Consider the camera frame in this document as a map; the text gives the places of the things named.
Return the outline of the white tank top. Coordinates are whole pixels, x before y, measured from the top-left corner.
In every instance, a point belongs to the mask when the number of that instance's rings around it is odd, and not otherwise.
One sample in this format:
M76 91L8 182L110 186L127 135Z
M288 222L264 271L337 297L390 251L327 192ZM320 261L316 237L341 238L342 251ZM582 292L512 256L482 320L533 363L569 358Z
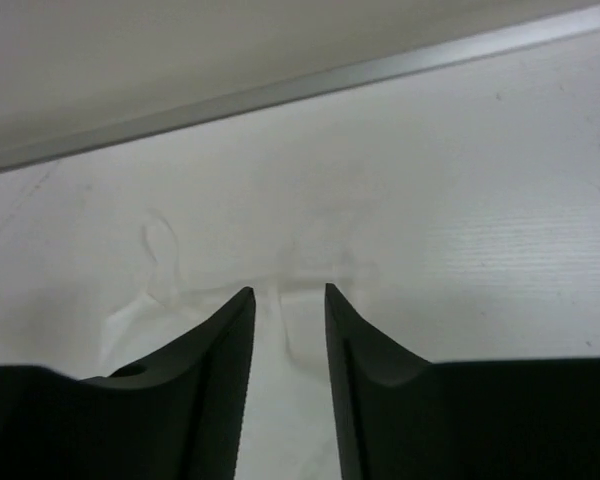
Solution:
M104 322L107 376L142 388L141 417L181 425L167 439L181 479L337 479L325 334L325 289L353 292L367 267L349 252L360 215L320 211L268 268L209 285L180 274L179 242L161 216L141 240L145 288Z

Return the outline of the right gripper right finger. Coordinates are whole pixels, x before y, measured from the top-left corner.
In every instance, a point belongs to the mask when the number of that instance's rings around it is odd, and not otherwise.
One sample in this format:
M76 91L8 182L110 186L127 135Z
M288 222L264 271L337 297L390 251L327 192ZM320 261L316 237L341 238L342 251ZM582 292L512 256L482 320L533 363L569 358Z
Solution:
M325 289L345 479L600 479L600 358L432 363Z

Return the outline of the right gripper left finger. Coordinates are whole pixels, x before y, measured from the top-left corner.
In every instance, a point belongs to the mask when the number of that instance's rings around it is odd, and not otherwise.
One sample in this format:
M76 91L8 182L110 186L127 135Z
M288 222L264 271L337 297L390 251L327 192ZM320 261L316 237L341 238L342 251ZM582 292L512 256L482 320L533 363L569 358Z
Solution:
M253 352L251 288L107 377L0 366L0 479L231 479Z

